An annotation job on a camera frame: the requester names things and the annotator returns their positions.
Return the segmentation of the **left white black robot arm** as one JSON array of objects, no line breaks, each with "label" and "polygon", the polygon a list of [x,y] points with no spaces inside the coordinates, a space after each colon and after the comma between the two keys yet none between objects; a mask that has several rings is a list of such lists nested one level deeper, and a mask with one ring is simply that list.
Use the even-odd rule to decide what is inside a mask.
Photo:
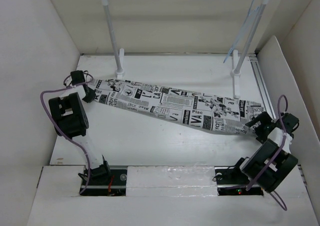
[{"label": "left white black robot arm", "polygon": [[89,120],[83,102],[91,103],[96,93],[89,88],[84,71],[72,71],[71,83],[59,97],[48,101],[51,119],[59,136],[70,140],[79,147],[87,160],[87,168],[79,176],[92,184],[107,184],[112,173],[103,155],[98,153],[92,143],[87,130]]}]

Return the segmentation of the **black white newspaper print trousers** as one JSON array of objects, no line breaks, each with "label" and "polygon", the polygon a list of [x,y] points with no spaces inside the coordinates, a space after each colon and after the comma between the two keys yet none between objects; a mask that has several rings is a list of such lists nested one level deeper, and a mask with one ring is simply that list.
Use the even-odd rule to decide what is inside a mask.
[{"label": "black white newspaper print trousers", "polygon": [[259,102],[127,80],[93,80],[95,101],[207,131],[253,134],[246,124],[265,111]]}]

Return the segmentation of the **clear blue plastic hanger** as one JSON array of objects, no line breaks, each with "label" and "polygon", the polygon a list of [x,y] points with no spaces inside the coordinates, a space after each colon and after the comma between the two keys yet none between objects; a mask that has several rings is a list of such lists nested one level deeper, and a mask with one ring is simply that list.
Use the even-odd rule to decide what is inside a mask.
[{"label": "clear blue plastic hanger", "polygon": [[254,10],[252,9],[253,8],[253,5],[254,5],[254,2],[255,0],[252,0],[251,2],[251,5],[248,9],[248,12],[247,12],[247,15],[246,15],[246,18],[231,46],[231,48],[229,49],[223,63],[226,62],[226,60],[229,58],[229,56],[232,54],[232,52],[234,51],[234,49],[237,47],[238,43],[240,42],[240,40],[243,38],[243,36],[245,35],[245,33],[247,32],[247,29],[250,25],[253,24],[254,20],[255,20],[255,17],[258,13],[258,10],[260,9],[260,6],[257,6]]}]

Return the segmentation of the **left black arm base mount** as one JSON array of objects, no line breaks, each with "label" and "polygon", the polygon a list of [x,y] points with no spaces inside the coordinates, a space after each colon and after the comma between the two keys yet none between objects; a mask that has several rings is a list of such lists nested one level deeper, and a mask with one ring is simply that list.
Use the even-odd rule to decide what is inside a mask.
[{"label": "left black arm base mount", "polygon": [[84,173],[78,174],[81,178],[81,196],[126,196],[127,167],[112,166],[108,176],[96,176],[93,172],[94,170],[91,171],[87,186],[88,171],[85,169]]}]

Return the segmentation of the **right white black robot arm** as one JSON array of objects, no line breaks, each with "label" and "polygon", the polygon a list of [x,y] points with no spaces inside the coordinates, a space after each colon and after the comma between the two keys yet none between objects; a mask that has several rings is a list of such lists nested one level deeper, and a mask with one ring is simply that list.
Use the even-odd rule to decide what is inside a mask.
[{"label": "right white black robot arm", "polygon": [[254,130],[261,146],[252,157],[231,170],[231,177],[238,183],[249,179],[248,187],[257,184],[271,193],[298,163],[298,159],[290,153],[290,145],[299,119],[286,112],[275,121],[267,112],[262,112],[245,125]]}]

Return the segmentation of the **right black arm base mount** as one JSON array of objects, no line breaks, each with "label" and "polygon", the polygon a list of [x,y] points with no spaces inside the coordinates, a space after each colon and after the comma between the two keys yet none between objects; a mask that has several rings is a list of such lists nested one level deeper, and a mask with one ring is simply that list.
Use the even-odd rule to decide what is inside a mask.
[{"label": "right black arm base mount", "polygon": [[241,172],[240,166],[248,157],[241,157],[235,165],[215,166],[212,181],[217,185],[218,196],[263,196],[263,190],[259,186],[253,186],[246,190],[250,182],[249,178]]}]

